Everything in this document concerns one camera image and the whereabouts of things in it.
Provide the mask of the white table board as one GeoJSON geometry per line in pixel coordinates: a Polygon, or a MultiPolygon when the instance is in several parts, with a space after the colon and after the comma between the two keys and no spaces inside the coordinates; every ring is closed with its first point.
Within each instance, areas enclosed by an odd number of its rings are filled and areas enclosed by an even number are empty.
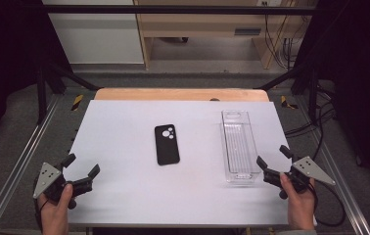
{"type": "Polygon", "coordinates": [[[92,226],[245,227],[284,224],[287,203],[277,187],[226,181],[221,112],[249,113],[257,154],[278,171],[291,162],[271,102],[99,101],[89,103],[72,145],[69,180],[101,171],[77,199],[69,221],[92,226]],[[155,127],[173,124],[178,164],[159,165],[155,127]]]}

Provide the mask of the aluminium rail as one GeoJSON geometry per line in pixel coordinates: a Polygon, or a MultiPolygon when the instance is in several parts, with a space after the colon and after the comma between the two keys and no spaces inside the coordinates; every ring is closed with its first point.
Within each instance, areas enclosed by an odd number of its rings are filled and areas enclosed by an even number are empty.
{"type": "Polygon", "coordinates": [[[16,188],[18,187],[23,174],[37,149],[39,142],[41,141],[43,134],[56,111],[57,105],[62,99],[61,95],[53,95],[46,110],[44,118],[35,125],[30,138],[25,144],[23,151],[21,152],[19,158],[17,159],[14,168],[10,172],[7,180],[3,184],[0,190],[0,218],[4,213],[6,207],[8,206],[16,188]]]}
{"type": "Polygon", "coordinates": [[[313,156],[316,160],[320,161],[330,176],[336,181],[333,190],[341,200],[345,207],[347,220],[354,230],[355,235],[370,235],[370,226],[367,219],[363,215],[355,197],[352,195],[350,187],[347,185],[347,180],[344,178],[341,169],[337,166],[329,147],[325,143],[324,137],[324,121],[329,119],[330,115],[335,113],[330,103],[320,105],[317,109],[316,117],[317,123],[313,124],[307,115],[308,102],[302,96],[296,96],[296,101],[300,107],[300,111],[305,117],[306,121],[311,124],[310,134],[313,143],[316,145],[316,150],[313,156]]]}

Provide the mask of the black metal stand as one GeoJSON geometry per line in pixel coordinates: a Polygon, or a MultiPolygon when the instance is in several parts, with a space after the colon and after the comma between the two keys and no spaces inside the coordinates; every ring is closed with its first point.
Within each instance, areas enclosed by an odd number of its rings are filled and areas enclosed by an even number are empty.
{"type": "Polygon", "coordinates": [[[72,71],[65,70],[56,64],[41,66],[36,73],[38,124],[47,116],[46,85],[49,85],[55,94],[63,94],[67,89],[62,81],[63,77],[69,78],[71,81],[91,91],[98,91],[100,89],[99,86],[86,81],[75,75],[72,71]]]}
{"type": "Polygon", "coordinates": [[[301,63],[293,69],[279,75],[277,78],[260,85],[259,90],[268,91],[283,81],[293,78],[295,81],[291,87],[294,95],[302,94],[308,89],[308,108],[307,115],[313,124],[317,123],[317,91],[318,91],[318,70],[309,63],[301,63]]]}

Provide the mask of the white cabinet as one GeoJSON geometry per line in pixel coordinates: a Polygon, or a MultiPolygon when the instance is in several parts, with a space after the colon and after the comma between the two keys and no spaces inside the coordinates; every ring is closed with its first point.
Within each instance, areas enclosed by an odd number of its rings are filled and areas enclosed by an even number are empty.
{"type": "Polygon", "coordinates": [[[134,14],[50,14],[72,65],[143,64],[134,14]]]}

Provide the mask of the clear plastic box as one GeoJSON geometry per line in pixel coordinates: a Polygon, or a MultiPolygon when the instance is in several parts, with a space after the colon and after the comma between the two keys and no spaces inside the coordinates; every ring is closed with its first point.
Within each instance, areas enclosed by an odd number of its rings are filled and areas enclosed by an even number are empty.
{"type": "Polygon", "coordinates": [[[260,168],[255,162],[257,150],[249,113],[222,111],[221,137],[226,181],[235,185],[253,185],[260,168]]]}

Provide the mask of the wooden desk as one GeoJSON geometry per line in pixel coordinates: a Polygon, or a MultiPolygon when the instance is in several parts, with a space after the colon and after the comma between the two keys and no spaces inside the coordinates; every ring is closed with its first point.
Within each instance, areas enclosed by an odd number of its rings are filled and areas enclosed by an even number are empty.
{"type": "MultiPolygon", "coordinates": [[[[227,7],[314,7],[319,0],[132,0],[142,5],[227,7]]],[[[302,39],[310,16],[139,14],[142,37],[246,37],[250,38],[267,70],[279,59],[286,39],[302,39]]]]}

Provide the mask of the person's left hand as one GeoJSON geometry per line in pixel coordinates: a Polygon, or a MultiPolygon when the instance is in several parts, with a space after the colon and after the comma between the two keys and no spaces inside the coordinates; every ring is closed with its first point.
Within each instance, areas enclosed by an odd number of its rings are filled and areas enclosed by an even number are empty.
{"type": "Polygon", "coordinates": [[[68,205],[72,185],[67,184],[59,202],[50,201],[44,194],[37,200],[40,209],[42,235],[69,235],[68,205]]]}

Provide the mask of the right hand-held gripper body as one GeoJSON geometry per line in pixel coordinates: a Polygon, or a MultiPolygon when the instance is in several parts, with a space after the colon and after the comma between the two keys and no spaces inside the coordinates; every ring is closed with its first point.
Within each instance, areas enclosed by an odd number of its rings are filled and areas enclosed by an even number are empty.
{"type": "MultiPolygon", "coordinates": [[[[283,189],[279,171],[269,168],[266,162],[262,162],[262,170],[264,182],[283,189]]],[[[297,193],[303,193],[307,189],[310,189],[310,178],[314,178],[317,181],[329,185],[336,184],[336,181],[332,179],[311,157],[304,157],[293,162],[290,170],[286,172],[286,175],[292,181],[292,185],[297,193]]]]}

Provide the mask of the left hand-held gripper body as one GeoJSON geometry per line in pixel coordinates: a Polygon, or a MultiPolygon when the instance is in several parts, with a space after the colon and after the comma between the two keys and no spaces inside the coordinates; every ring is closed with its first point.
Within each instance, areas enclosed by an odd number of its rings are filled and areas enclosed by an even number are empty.
{"type": "Polygon", "coordinates": [[[52,166],[48,163],[43,163],[35,180],[35,187],[32,198],[38,199],[41,194],[44,194],[48,199],[58,202],[62,196],[62,192],[67,184],[71,184],[73,191],[69,202],[69,209],[76,207],[75,198],[90,192],[94,179],[94,169],[87,174],[86,177],[67,181],[63,175],[63,166],[52,166]]]}

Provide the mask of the black phone case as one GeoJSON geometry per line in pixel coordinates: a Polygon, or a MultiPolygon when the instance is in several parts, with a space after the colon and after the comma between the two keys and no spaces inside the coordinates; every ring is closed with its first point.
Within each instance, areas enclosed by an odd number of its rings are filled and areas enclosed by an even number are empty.
{"type": "Polygon", "coordinates": [[[173,124],[155,127],[157,162],[159,165],[174,165],[180,162],[175,126],[173,124]]]}

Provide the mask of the black frame bar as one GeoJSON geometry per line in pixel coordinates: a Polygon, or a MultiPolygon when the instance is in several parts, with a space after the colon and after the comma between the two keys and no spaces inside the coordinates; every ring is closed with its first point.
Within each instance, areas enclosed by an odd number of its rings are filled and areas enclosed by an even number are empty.
{"type": "Polygon", "coordinates": [[[43,5],[42,10],[57,14],[206,14],[206,15],[289,15],[311,16],[310,7],[225,7],[173,5],[43,5]]]}

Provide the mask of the person's right hand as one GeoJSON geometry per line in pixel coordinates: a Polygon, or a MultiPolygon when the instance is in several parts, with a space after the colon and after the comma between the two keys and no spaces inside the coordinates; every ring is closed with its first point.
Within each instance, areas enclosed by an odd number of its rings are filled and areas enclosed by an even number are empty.
{"type": "Polygon", "coordinates": [[[314,226],[314,195],[310,191],[298,193],[285,173],[280,174],[283,190],[288,195],[288,223],[293,230],[311,231],[314,226]]]}

